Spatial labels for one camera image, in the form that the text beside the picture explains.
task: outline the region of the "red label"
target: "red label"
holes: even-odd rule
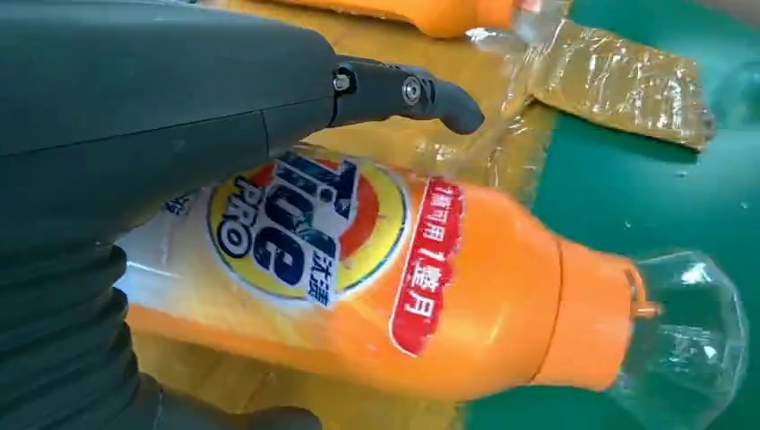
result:
[[[524,11],[539,13],[541,12],[543,3],[542,0],[522,0],[519,5],[520,9],[523,9]]]
[[[458,185],[433,177],[427,181],[419,206],[390,322],[393,343],[414,357],[422,352],[438,327],[444,288],[453,277],[451,257],[461,237],[462,197]]]

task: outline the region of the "orange bottle neck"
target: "orange bottle neck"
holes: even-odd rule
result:
[[[548,353],[532,384],[606,390],[616,379],[643,291],[635,265],[560,239],[562,286]]]

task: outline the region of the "yellow surface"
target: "yellow surface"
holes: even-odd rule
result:
[[[317,30],[342,54],[425,67],[463,86],[488,116],[483,129],[470,137],[449,133],[438,122],[394,118],[320,132],[309,138],[311,143],[423,173],[497,186],[524,200],[530,197],[553,115],[535,105],[510,122],[502,119],[499,112],[506,92],[502,58],[478,52],[466,39],[429,39],[410,25],[242,0],[213,4]],[[251,41],[252,49],[256,43]],[[312,409],[328,430],[461,426],[460,407],[455,404],[399,398],[175,340],[139,333],[134,339],[144,371],[228,410],[299,405]]]

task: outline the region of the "orange bottle cap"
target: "orange bottle cap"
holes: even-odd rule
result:
[[[656,305],[643,294],[635,266],[614,255],[561,242],[562,288],[554,334],[532,383],[604,391],[618,375],[637,314]]]
[[[480,27],[508,28],[514,15],[513,0],[476,0],[477,23]]]

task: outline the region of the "orange bottle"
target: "orange bottle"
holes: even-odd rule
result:
[[[554,235],[498,191],[331,153],[177,198],[120,245],[136,329],[413,396],[571,385],[636,409],[632,381],[710,375],[721,386],[699,396],[714,412],[746,363],[736,291],[698,254],[635,264]],[[679,310],[695,304],[711,321],[697,332]],[[690,342],[702,352],[684,356]],[[670,401],[658,384],[647,395]]]
[[[506,28],[514,0],[280,0],[338,12],[409,22],[434,38],[454,38],[476,27]]]

